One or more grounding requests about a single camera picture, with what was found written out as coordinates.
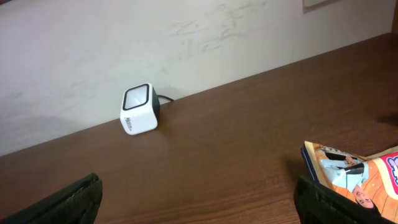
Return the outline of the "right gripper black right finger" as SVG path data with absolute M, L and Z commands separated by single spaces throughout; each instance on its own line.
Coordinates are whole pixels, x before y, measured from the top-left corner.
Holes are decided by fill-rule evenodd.
M 294 190 L 294 204 L 301 223 L 395 223 L 397 202 L 372 189 L 367 193 L 355 186 L 341 195 L 305 177 L 299 178 Z

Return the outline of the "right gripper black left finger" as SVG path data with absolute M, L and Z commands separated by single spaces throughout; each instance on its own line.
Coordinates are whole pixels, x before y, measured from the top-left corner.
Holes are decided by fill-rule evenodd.
M 2 224 L 93 224 L 103 197 L 103 182 L 92 173 L 43 200 L 1 220 Z

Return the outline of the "beige wet wipes pack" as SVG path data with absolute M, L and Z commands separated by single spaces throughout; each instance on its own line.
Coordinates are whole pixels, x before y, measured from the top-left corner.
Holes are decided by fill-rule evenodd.
M 301 153 L 316 183 L 397 223 L 396 146 L 360 156 L 306 141 Z

